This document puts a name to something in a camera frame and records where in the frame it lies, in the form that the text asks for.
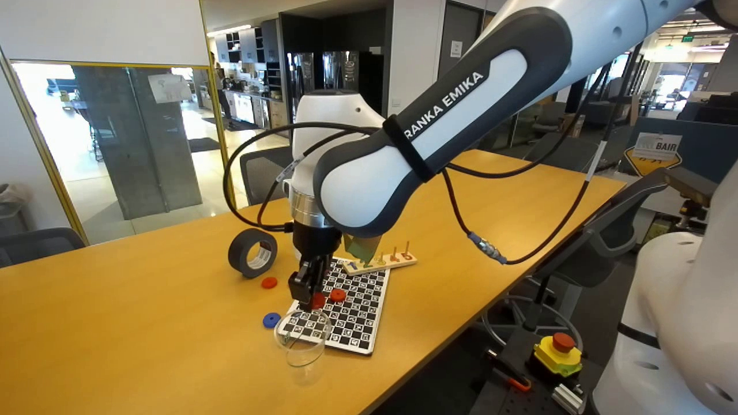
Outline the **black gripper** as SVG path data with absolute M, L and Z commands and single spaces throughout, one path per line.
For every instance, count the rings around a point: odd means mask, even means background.
M 295 229 L 293 244 L 299 254 L 299 261 L 297 261 L 297 271 L 289 277 L 289 290 L 293 299 L 302 301 L 307 298 L 307 307 L 314 308 L 310 298 L 314 293 L 324 293 L 322 277 L 327 271 L 327 266 L 338 241 L 342 241 L 342 232 L 334 229 L 310 229 L 310 225 Z

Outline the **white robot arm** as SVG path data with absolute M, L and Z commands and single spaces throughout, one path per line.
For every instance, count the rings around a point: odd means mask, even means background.
M 289 178 L 299 251 L 289 289 L 299 308 L 315 307 L 345 234 L 388 232 L 413 191 L 487 132 L 690 6 L 738 26 L 738 0 L 508 0 L 466 56 L 395 116 L 365 116 L 355 94 L 304 96 Z

